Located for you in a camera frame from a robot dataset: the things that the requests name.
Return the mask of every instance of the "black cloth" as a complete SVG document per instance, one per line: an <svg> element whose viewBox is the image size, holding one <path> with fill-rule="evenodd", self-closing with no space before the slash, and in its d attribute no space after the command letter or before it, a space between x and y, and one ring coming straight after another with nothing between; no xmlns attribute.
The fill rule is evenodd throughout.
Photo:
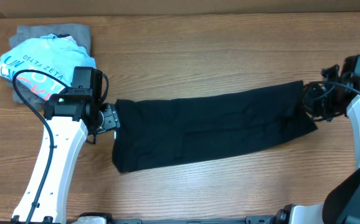
<svg viewBox="0 0 360 224"><path fill-rule="evenodd" d="M317 129L303 82L204 98L118 100L112 161L120 172L256 152Z"/></svg>

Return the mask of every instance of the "black mount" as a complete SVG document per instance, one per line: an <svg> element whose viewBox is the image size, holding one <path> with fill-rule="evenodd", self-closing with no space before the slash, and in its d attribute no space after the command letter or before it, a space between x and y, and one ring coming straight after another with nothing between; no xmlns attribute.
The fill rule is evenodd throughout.
<svg viewBox="0 0 360 224"><path fill-rule="evenodd" d="M73 121L86 124L89 135L94 136L92 144L97 142L97 134L120 127L115 105L104 103L102 79L105 75L92 67L75 67L71 87L59 94L53 94L44 105L44 117L69 116Z"/></svg>
<svg viewBox="0 0 360 224"><path fill-rule="evenodd" d="M42 222L30 222L30 224L61 224L61 223L53 223L53 217L44 217ZM19 215L14 215L9 222L0 221L0 224L25 224L25 222L19 221Z"/></svg>
<svg viewBox="0 0 360 224"><path fill-rule="evenodd" d="M339 65L322 69L321 75L326 81L344 84L360 91L360 55L345 59L341 76ZM335 116L346 114L346 108L355 96L354 92L341 86L313 84L305 89L303 104L312 117L331 121Z"/></svg>

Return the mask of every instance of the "brown cardboard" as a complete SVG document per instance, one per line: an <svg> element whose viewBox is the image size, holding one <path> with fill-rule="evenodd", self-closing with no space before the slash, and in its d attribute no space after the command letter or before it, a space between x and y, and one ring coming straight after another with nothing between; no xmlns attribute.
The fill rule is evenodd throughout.
<svg viewBox="0 0 360 224"><path fill-rule="evenodd" d="M360 11L360 0L0 0L7 17Z"/></svg>

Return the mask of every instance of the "wood grain surface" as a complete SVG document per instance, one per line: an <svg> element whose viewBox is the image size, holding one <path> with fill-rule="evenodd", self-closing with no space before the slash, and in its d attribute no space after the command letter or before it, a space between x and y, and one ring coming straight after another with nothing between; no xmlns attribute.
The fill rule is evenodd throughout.
<svg viewBox="0 0 360 224"><path fill-rule="evenodd" d="M92 56L110 79L108 101L190 98L304 80L360 54L360 12L222 16L0 19L0 56L18 25L78 22L92 27ZM239 218L274 214L288 203L323 202L354 170L346 118L266 151L119 174L112 133L80 151L67 216ZM0 220L8 220L30 179L42 124L0 80Z"/></svg>

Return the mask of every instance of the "black cable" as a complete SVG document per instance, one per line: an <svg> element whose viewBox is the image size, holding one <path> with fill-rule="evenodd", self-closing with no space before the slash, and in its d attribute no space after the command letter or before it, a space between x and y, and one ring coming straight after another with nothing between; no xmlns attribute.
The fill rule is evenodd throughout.
<svg viewBox="0 0 360 224"><path fill-rule="evenodd" d="M311 99L312 101L317 101L319 99L324 98L325 96L327 96L328 94L330 94L333 90L335 89L335 86L333 85L328 91L326 91L325 93L323 93L321 96L318 96L316 98Z"/></svg>
<svg viewBox="0 0 360 224"><path fill-rule="evenodd" d="M47 130L47 132L49 134L49 137L50 137L49 158L47 159L47 163L45 165L42 180L40 181L39 188L37 189L35 199L34 199L34 201L32 202L32 205L31 205L31 210L29 211L28 217L26 218L26 222L25 222L26 224L29 224L29 222L31 221L31 218L33 216L33 213L35 212L35 209L37 207L37 204L38 204L38 201L39 201L39 198L40 198L40 194L42 193L44 182L45 182L45 180L47 178L47 174L49 173L51 161L52 161L52 158L53 158L53 151L54 151L54 148L56 146L54 145L53 133L51 131L51 128L50 128L49 124L47 124L47 121L42 117L42 115L39 112L37 112L37 110L23 97L21 92L18 90L18 87L16 85L17 77L20 74L25 73L25 72L34 72L34 73L39 73L39 74L45 75L45 76L47 76L49 78L52 78L53 80L59 82L61 85L63 85L66 88L68 88L68 85L66 85L64 82L62 82L58 78L55 78L52 75L49 75L49 74L47 74L45 72L40 72L38 70L20 70L20 71L16 72L16 74L12 78L12 86L14 87L14 91L17 93L17 95L20 97L20 99L25 103L25 105L28 106L28 108L31 109L31 111L42 121L42 123L44 124L44 126L45 126L45 128L46 128L46 130Z"/></svg>
<svg viewBox="0 0 360 224"><path fill-rule="evenodd" d="M99 101L98 101L98 104L99 105L102 105L103 103L104 103L104 101L105 101L105 99L107 98L107 94L108 94L108 87L109 87L109 82L108 82L108 77L107 77L107 75L105 75L104 73L103 73L103 77L104 77L104 79L105 79L105 81L106 81L106 83L107 83L107 86L105 87L105 91L104 91L104 94L103 94L103 96L99 99Z"/></svg>
<svg viewBox="0 0 360 224"><path fill-rule="evenodd" d="M337 82L328 82L328 81L315 81L315 82L309 82L308 84L306 84L306 87L309 88L311 85L313 84L330 84L330 85L337 85L337 86L341 86L343 88L346 88L348 90L351 90L352 92L357 93L358 95L360 95L360 91L355 90L354 88L344 85L342 83L337 83Z"/></svg>

